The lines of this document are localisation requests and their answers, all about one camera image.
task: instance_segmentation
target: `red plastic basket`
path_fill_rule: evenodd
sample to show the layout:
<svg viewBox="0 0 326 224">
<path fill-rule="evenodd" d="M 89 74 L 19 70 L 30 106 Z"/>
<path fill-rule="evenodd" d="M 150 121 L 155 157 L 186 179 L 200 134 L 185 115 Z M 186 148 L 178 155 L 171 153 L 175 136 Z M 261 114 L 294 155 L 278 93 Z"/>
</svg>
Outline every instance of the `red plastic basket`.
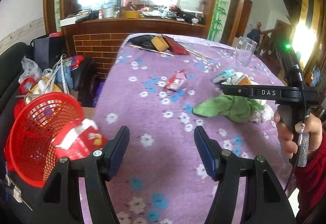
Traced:
<svg viewBox="0 0 326 224">
<path fill-rule="evenodd" d="M 48 93 L 20 112 L 10 132 L 12 164 L 30 185 L 43 187 L 56 163 L 51 140 L 68 122 L 84 119 L 79 102 L 64 93 Z"/>
</svg>

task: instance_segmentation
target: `green bamboo painting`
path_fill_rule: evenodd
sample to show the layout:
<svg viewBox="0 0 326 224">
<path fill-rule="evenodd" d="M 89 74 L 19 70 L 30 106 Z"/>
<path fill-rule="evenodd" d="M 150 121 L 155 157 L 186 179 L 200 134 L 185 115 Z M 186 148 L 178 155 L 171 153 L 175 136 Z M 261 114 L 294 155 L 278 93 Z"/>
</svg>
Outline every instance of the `green bamboo painting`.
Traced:
<svg viewBox="0 0 326 224">
<path fill-rule="evenodd" d="M 215 40 L 224 27 L 221 18 L 226 16 L 226 9 L 229 6 L 228 0 L 216 0 L 208 40 Z"/>
</svg>

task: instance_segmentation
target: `red sleeve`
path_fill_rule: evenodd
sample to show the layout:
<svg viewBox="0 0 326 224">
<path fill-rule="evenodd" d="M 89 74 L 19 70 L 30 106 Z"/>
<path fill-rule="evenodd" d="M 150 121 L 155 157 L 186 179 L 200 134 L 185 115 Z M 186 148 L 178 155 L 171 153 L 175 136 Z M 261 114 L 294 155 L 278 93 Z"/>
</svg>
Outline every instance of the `red sleeve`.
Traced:
<svg viewBox="0 0 326 224">
<path fill-rule="evenodd" d="M 326 191 L 326 133 L 322 144 L 306 167 L 294 171 L 299 189 L 298 202 L 302 212 L 309 212 L 321 200 Z"/>
</svg>

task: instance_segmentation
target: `metal bolt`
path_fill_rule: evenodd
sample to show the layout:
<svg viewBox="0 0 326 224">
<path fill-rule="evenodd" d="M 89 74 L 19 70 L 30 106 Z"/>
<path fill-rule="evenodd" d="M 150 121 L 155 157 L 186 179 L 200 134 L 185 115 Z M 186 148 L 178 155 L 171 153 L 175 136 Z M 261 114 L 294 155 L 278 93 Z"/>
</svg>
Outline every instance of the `metal bolt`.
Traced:
<svg viewBox="0 0 326 224">
<path fill-rule="evenodd" d="M 102 151 L 101 150 L 96 150 L 96 151 L 93 152 L 93 155 L 95 157 L 101 156 L 102 155 Z"/>
<path fill-rule="evenodd" d="M 61 163 L 65 163 L 67 160 L 68 160 L 68 157 L 61 157 L 61 158 L 59 159 L 59 161 L 60 161 Z"/>
<path fill-rule="evenodd" d="M 222 150 L 222 155 L 223 156 L 230 156 L 231 152 L 229 150 Z"/>
<path fill-rule="evenodd" d="M 265 161 L 265 157 L 264 156 L 257 156 L 257 161 L 258 162 L 264 162 Z"/>
</svg>

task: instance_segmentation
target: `green cloth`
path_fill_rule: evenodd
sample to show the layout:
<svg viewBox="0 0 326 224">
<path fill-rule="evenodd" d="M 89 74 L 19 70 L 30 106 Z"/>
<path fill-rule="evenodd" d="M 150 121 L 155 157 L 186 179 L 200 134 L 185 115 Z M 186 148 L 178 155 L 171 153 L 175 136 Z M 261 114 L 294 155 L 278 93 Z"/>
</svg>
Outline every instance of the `green cloth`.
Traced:
<svg viewBox="0 0 326 224">
<path fill-rule="evenodd" d="M 222 115 L 230 120 L 241 123 L 250 120 L 255 111 L 262 111 L 265 107 L 254 99 L 242 96 L 221 95 L 195 106 L 193 112 L 203 117 Z"/>
</svg>

